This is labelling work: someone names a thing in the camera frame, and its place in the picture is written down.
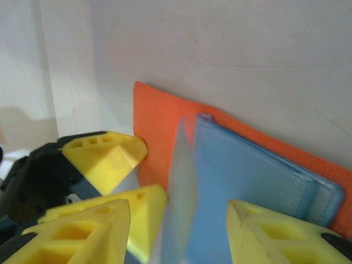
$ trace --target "yellow foam block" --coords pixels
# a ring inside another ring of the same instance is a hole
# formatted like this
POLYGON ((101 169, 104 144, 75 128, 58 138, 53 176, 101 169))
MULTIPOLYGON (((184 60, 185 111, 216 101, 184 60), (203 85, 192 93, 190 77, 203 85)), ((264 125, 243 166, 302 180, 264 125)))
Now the yellow foam block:
POLYGON ((321 233, 335 232, 243 201, 229 201, 227 232, 236 264, 350 264, 321 233))
POLYGON ((130 203, 131 226, 127 248, 141 263, 146 263, 150 259, 167 205, 167 195, 159 185, 58 206, 47 210, 38 223, 48 222, 115 199, 128 199, 130 203))
POLYGON ((37 236, 4 264, 123 264, 129 226, 127 200, 104 203, 24 230, 37 236))
POLYGON ((102 195, 111 193, 147 153, 141 138, 112 131, 74 139, 62 148, 62 154, 102 195))

